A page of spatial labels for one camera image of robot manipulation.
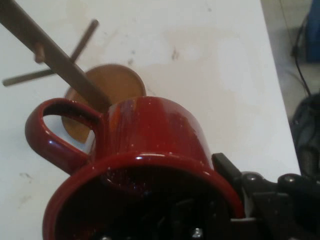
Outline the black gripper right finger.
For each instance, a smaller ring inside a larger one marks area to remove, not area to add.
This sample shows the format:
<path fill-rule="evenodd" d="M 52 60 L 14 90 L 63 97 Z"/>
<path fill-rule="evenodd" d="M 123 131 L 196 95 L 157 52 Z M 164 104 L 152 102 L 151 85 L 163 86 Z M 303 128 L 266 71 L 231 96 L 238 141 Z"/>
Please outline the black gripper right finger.
<path fill-rule="evenodd" d="M 223 209 L 212 217 L 218 240 L 318 240 L 320 238 L 320 185 L 287 173 L 277 182 L 256 172 L 240 172 L 223 154 L 211 157 L 215 170 L 242 198 L 245 217 L 236 219 Z"/>

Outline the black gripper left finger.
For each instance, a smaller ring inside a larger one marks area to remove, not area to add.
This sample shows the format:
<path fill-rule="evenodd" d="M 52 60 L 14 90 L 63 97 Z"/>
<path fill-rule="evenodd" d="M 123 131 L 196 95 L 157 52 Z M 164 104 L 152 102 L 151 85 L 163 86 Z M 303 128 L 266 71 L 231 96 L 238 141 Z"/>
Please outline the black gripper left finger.
<path fill-rule="evenodd" d="M 146 198 L 125 210 L 99 232 L 101 240 L 208 240 L 210 207 L 203 196 Z"/>

